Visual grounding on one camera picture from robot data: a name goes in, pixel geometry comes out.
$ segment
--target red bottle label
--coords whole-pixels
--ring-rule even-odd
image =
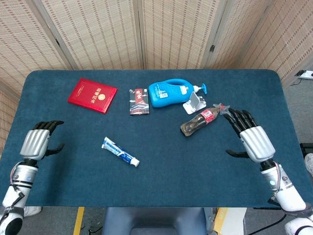
[[[213,114],[213,112],[212,112],[211,110],[209,110],[209,109],[204,110],[204,111],[201,112],[200,114],[204,117],[204,119],[205,119],[205,121],[206,121],[206,124],[208,124],[209,122],[211,122],[211,121],[214,120],[214,114]]]

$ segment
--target toothpaste tube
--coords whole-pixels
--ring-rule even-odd
[[[139,160],[133,157],[129,152],[126,152],[120,146],[111,141],[108,137],[104,138],[102,148],[109,150],[111,153],[114,153],[124,161],[128,162],[131,165],[138,166]]]

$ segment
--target red certificate booklet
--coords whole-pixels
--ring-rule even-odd
[[[68,98],[68,102],[106,113],[117,88],[81,78]]]

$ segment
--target beige wall panel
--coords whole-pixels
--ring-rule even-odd
[[[0,1],[0,60],[0,81],[17,94],[30,72],[67,69],[23,0]]]
[[[215,50],[206,68],[233,68],[241,50],[247,44],[257,23],[268,6],[268,0],[232,0],[228,19],[221,38],[215,42]]]
[[[147,68],[199,68],[219,2],[143,0]]]
[[[9,135],[18,101],[0,91],[0,153]]]
[[[140,69],[131,0],[43,0],[81,70]]]
[[[313,1],[277,0],[240,67],[275,70],[283,81],[308,56],[313,58]]]

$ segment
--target gray chair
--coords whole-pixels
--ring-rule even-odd
[[[203,208],[107,208],[102,235],[206,235]]]

